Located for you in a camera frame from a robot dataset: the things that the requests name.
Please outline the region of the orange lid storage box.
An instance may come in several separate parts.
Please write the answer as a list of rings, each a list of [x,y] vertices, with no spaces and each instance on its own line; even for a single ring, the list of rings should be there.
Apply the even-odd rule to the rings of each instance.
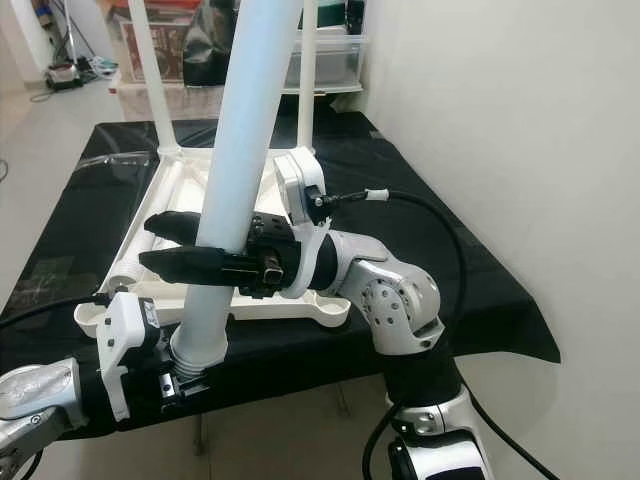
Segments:
[[[161,78],[166,84],[182,84],[186,36],[201,0],[142,0],[142,3],[152,31],[152,45]],[[111,46],[124,82],[145,82],[129,0],[97,0],[97,5],[108,26]]]

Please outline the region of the clear plastic bag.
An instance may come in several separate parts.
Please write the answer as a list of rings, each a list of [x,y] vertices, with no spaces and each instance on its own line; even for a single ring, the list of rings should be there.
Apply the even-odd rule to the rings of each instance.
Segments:
[[[155,159],[154,152],[150,151],[119,152],[119,154],[82,157],[76,164],[76,168],[90,168],[90,166],[150,166],[154,164]]]

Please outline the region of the crumpled clear plastic wrapper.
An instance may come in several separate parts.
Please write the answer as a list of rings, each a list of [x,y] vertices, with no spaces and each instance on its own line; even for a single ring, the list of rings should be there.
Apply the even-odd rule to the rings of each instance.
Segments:
[[[60,256],[38,260],[29,275],[27,293],[37,305],[64,300],[81,293],[81,280],[74,271],[74,257]]]

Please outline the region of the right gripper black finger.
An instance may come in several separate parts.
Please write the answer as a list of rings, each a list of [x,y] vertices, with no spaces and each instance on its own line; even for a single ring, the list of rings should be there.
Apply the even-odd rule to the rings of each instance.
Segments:
[[[138,261],[164,282],[191,285],[246,285],[241,257],[214,247],[174,247],[140,253]]]
[[[165,241],[183,244],[195,244],[200,227],[200,212],[164,211],[148,216],[143,228],[157,238]]]

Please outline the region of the green pot lid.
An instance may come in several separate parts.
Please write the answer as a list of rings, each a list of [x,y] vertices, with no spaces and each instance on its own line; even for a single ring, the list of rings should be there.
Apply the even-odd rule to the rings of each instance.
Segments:
[[[347,0],[317,0],[317,28],[346,26]]]

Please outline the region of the dark shiny foil bag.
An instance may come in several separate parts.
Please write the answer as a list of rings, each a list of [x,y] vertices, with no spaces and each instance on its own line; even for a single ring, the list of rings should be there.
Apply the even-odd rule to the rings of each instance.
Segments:
[[[201,0],[186,33],[183,82],[187,86],[223,86],[236,32],[239,0]]]

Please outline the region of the black tablecloth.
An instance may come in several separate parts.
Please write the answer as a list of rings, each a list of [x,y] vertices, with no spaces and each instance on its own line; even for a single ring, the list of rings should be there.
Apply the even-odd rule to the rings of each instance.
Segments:
[[[439,204],[425,180],[385,140],[364,114],[321,113],[314,146],[329,191],[362,188],[398,189]],[[77,169],[82,157],[119,152],[156,151],[157,134],[150,122],[100,123],[70,157],[73,173],[46,221],[44,232],[24,255],[24,268],[12,288],[5,315],[35,306],[27,293],[28,278],[41,259],[72,256],[83,291],[99,289],[119,243],[155,173],[150,166],[90,166]],[[399,202],[361,202],[340,210],[334,227],[378,238],[398,259],[424,268],[442,291],[442,315],[457,356],[508,352],[557,364],[556,339],[535,298],[500,261],[453,220],[467,259],[465,314],[454,316],[458,268],[449,233],[420,207]],[[230,349],[216,385],[205,396],[170,412],[172,419],[212,412],[302,390],[379,374],[369,326],[357,314],[344,328],[326,330],[298,319],[239,321],[229,325]],[[97,367],[95,346],[74,323],[68,308],[38,315],[0,333],[0,369],[54,364],[77,357],[87,369]]]

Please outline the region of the white fridge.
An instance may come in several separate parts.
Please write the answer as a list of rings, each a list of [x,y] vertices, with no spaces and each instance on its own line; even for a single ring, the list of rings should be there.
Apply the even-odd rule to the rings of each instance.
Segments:
[[[70,14],[74,23],[70,32],[76,37],[73,44],[79,56],[116,59],[110,44],[109,29],[97,0],[56,0],[56,4]]]

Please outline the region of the clear plastic storage container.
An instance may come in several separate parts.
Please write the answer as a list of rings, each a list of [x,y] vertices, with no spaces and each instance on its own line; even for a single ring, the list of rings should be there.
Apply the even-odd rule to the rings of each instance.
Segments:
[[[300,91],[302,58],[302,33],[294,40],[291,63],[288,65],[283,93]],[[319,33],[316,36],[315,93],[353,93],[364,90],[361,70],[364,67],[365,37],[362,35],[334,35]]]

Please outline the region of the beige cloth covered bench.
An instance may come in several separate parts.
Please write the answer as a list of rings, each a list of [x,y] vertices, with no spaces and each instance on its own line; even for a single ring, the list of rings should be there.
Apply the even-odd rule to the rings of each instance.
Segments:
[[[122,106],[123,118],[127,122],[150,122],[154,119],[145,84],[113,81],[108,86],[108,93]],[[172,120],[216,119],[224,87],[163,83],[163,93]]]

